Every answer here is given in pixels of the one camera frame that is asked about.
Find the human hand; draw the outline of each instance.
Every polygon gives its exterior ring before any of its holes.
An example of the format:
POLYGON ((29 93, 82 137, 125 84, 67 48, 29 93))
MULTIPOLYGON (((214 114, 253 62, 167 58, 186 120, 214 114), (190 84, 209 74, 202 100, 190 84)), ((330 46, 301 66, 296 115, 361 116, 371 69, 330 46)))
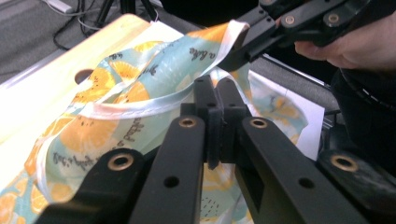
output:
POLYGON ((370 71, 396 71, 396 12, 372 22, 323 48, 312 42, 295 43, 297 53, 336 67, 370 71))

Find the wooden table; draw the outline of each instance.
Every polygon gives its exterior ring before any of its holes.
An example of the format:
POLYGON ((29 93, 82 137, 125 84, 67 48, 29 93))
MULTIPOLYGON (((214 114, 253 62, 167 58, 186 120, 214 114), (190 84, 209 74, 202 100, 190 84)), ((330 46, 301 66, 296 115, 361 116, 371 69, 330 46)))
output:
POLYGON ((6 184, 3 179, 11 180, 21 170, 37 137, 73 99, 75 74, 125 49, 149 27, 134 15, 123 15, 17 85, 0 86, 0 189, 6 184))

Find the cloth bag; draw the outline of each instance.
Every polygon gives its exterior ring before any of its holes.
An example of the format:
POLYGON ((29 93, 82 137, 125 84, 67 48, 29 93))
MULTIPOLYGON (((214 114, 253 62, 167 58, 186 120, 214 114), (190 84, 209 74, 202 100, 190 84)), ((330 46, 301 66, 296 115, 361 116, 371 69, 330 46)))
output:
MULTIPOLYGON (((32 223, 49 203, 73 197, 85 175, 111 149, 145 154, 159 146, 181 103, 192 102, 191 83, 210 74, 229 77, 253 115, 273 120, 296 142, 304 114, 248 74, 215 66, 245 23, 230 21, 190 32, 173 42, 150 41, 103 59, 76 97, 36 140, 24 170, 0 194, 0 223, 32 223)), ((232 164, 204 166, 202 223, 252 222, 232 164)))

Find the person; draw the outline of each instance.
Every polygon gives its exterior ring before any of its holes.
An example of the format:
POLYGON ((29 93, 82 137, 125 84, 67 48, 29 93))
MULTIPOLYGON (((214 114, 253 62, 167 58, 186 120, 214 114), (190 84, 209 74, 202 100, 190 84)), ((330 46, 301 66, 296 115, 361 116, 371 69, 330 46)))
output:
POLYGON ((340 68, 331 87, 349 138, 363 158, 372 159, 396 177, 396 1, 378 2, 382 10, 370 11, 382 16, 388 13, 382 19, 360 26, 328 46, 300 41, 295 50, 340 68))

